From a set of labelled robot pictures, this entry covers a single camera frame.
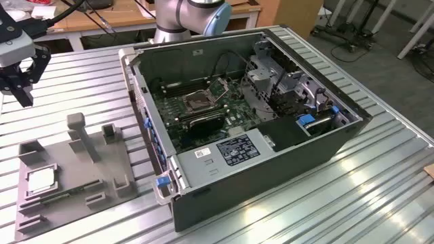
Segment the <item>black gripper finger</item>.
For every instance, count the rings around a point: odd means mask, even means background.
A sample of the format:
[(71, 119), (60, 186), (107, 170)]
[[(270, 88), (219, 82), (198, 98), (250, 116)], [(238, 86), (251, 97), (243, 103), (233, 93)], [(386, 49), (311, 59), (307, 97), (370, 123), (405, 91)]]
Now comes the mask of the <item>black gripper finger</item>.
[(20, 84), (20, 68), (18, 65), (11, 65), (1, 68), (1, 93), (4, 95), (15, 95), (18, 85)]
[(31, 57), (32, 64), (27, 68), (26, 72), (19, 71), (19, 81), (16, 83), (15, 97), (23, 107), (34, 105), (34, 97), (27, 88), (31, 88), (34, 84), (40, 81), (42, 75), (46, 71), (47, 65), (51, 60), (51, 51), (47, 46), (35, 45), (35, 55)]

